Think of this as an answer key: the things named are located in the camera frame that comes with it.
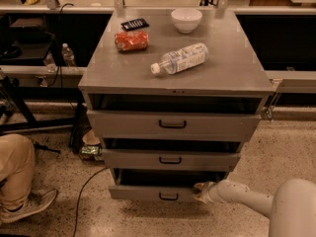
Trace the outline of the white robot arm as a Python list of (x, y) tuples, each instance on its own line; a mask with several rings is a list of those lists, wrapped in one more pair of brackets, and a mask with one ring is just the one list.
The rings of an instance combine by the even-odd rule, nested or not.
[(290, 179), (273, 195), (251, 191), (244, 184), (223, 180), (195, 184), (196, 200), (240, 203), (267, 217), (269, 237), (316, 237), (316, 184)]

